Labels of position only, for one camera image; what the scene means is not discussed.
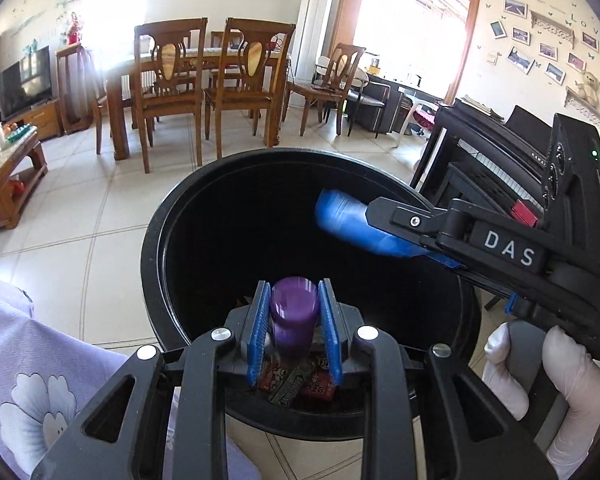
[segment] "purple bottle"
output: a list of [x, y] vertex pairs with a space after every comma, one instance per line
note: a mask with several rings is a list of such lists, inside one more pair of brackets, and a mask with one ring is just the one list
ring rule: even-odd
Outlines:
[[317, 287], [299, 276], [283, 278], [271, 291], [270, 312], [271, 336], [280, 356], [288, 360], [305, 357], [320, 314]]

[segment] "dining table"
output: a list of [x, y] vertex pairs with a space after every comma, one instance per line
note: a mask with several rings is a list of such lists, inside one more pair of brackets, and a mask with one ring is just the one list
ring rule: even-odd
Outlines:
[[[221, 47], [208, 47], [203, 51], [203, 69], [211, 70], [218, 68], [220, 64], [220, 56], [222, 54]], [[274, 104], [272, 106], [273, 118], [270, 122], [269, 131], [265, 132], [265, 144], [268, 148], [272, 148], [280, 142], [278, 137], [280, 131], [280, 121], [282, 118], [282, 105], [284, 102], [284, 94], [286, 88], [286, 69], [289, 66], [290, 56], [287, 56], [286, 66], [283, 67], [280, 73], [280, 78], [275, 81], [273, 77], [274, 69], [280, 60], [281, 52], [279, 50], [273, 50], [270, 56], [267, 58], [266, 66], [271, 67], [271, 77], [269, 78], [269, 91], [274, 95]], [[229, 49], [228, 55], [238, 56], [237, 49]], [[186, 62], [195, 70], [196, 60], [198, 58], [198, 49], [188, 48], [186, 50]], [[150, 52], [141, 54], [140, 57], [140, 71], [141, 72], [153, 72], [154, 62]], [[115, 160], [125, 160], [129, 158], [129, 143], [126, 134], [126, 123], [125, 113], [123, 109], [122, 79], [124, 76], [129, 76], [129, 86], [133, 89], [132, 93], [138, 92], [135, 88], [136, 85], [136, 58], [134, 56], [127, 56], [120, 59], [117, 63], [109, 67], [104, 71], [104, 77], [106, 79], [106, 92], [107, 92], [107, 106], [109, 108], [109, 123], [111, 130], [111, 139], [113, 142], [114, 153], [113, 157]]]

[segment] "black trash can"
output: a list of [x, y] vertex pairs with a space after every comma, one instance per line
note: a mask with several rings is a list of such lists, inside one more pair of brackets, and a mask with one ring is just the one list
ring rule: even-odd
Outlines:
[[[167, 350], [222, 326], [254, 295], [258, 280], [330, 278], [336, 298], [398, 343], [443, 342], [468, 362], [480, 329], [474, 289], [428, 258], [360, 250], [322, 231], [315, 203], [337, 189], [369, 203], [384, 196], [430, 207], [405, 183], [341, 155], [275, 149], [209, 164], [176, 186], [156, 211], [142, 247], [142, 288], [154, 331]], [[363, 398], [342, 394], [327, 412], [269, 404], [230, 391], [227, 412], [270, 433], [303, 440], [363, 434]]]

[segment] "silver rivet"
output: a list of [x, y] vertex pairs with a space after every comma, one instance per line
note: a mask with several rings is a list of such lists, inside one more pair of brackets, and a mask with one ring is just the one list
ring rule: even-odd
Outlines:
[[451, 348], [444, 343], [436, 343], [433, 345], [433, 355], [436, 357], [449, 357], [451, 355]]
[[378, 337], [378, 329], [373, 326], [363, 325], [358, 329], [358, 336], [367, 341], [373, 341], [373, 339]]
[[153, 345], [144, 345], [138, 349], [136, 355], [138, 359], [142, 359], [142, 361], [148, 361], [152, 357], [154, 357], [158, 353], [158, 349]]
[[224, 341], [225, 339], [229, 339], [231, 337], [231, 330], [228, 328], [216, 328], [211, 333], [211, 339], [214, 341]]

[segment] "photo frame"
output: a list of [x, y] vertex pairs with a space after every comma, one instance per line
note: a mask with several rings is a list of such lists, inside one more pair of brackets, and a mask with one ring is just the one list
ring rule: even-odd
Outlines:
[[528, 5], [516, 0], [504, 0], [504, 11], [526, 20]]
[[524, 52], [521, 52], [515, 45], [511, 47], [507, 59], [517, 68], [528, 74], [534, 65], [534, 60]]
[[500, 20], [497, 20], [496, 22], [491, 22], [489, 24], [489, 26], [491, 27], [491, 31], [493, 32], [493, 37], [496, 40], [507, 37], [507, 31], [505, 30], [504, 25], [502, 24], [502, 22]]
[[538, 52], [540, 56], [546, 57], [548, 59], [552, 59], [554, 61], [558, 61], [558, 49], [557, 47], [551, 46], [546, 43], [540, 43], [540, 52]]
[[586, 32], [582, 33], [582, 43], [587, 45], [591, 50], [598, 52], [598, 40]]
[[576, 69], [578, 72], [584, 72], [587, 68], [587, 62], [583, 59], [580, 59], [573, 52], [569, 53], [569, 57], [567, 58], [567, 65], [571, 68]]
[[546, 69], [544, 70], [544, 73], [547, 74], [551, 79], [553, 79], [559, 85], [562, 85], [562, 83], [564, 83], [564, 77], [566, 76], [566, 74], [564, 73], [564, 70], [555, 66], [553, 63], [546, 64]]
[[511, 31], [511, 39], [523, 43], [525, 45], [531, 44], [531, 33], [521, 28], [513, 27]]

